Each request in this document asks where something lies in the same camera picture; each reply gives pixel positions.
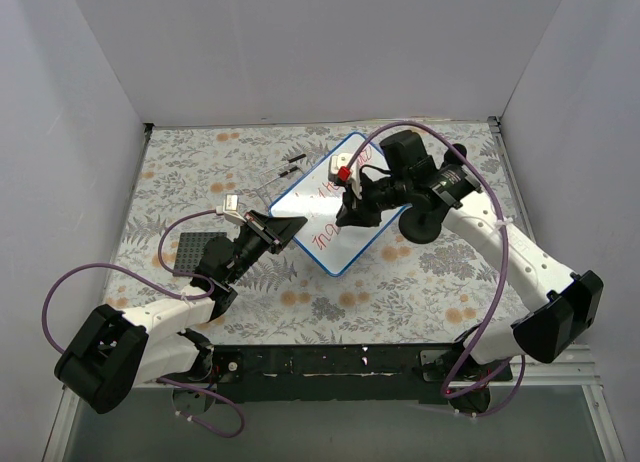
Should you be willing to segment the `blue framed whiteboard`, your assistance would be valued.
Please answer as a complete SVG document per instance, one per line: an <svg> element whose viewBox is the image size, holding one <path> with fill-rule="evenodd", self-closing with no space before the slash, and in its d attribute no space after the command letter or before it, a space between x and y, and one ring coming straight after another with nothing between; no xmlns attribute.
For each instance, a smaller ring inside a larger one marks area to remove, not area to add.
<svg viewBox="0 0 640 462"><path fill-rule="evenodd" d="M383 231L400 215L396 208L382 213L378 227L339 227L335 234L336 215L342 205L342 188L328 180L331 155L351 153L365 140L352 132L311 169L301 176L269 207L273 217L304 216L307 224L294 236L297 245L327 274L339 277L361 256Z"/></svg>

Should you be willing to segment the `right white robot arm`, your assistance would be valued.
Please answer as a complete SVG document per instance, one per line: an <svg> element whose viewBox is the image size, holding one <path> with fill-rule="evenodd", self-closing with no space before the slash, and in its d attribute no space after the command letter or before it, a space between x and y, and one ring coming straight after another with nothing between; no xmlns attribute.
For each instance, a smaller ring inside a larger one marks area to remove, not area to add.
<svg viewBox="0 0 640 462"><path fill-rule="evenodd" d="M389 135L379 147L386 165L377 180L359 161L362 147L330 157L328 179L344 190L337 226L377 227L384 212L398 209L400 232L414 244L448 230L498 271L497 290L511 286L528 310L514 322L488 319L459 337L451 369L460 377L475 379L515 356L551 363L593 324L602 279L556 261L508 221L463 145L448 143L441 164L414 129Z"/></svg>

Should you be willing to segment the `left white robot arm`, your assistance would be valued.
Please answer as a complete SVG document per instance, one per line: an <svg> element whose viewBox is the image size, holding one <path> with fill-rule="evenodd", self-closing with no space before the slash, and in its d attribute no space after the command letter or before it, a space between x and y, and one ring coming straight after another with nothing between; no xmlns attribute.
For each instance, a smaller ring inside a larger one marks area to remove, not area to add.
<svg viewBox="0 0 640 462"><path fill-rule="evenodd" d="M217 234L207 241L180 292L124 310L95 308L62 351L55 377L99 414L113 410L140 383L174 373L205 380L213 359L192 327L223 315L237 296L234 283L264 253L280 253L307 222L304 216L247 212L235 239Z"/></svg>

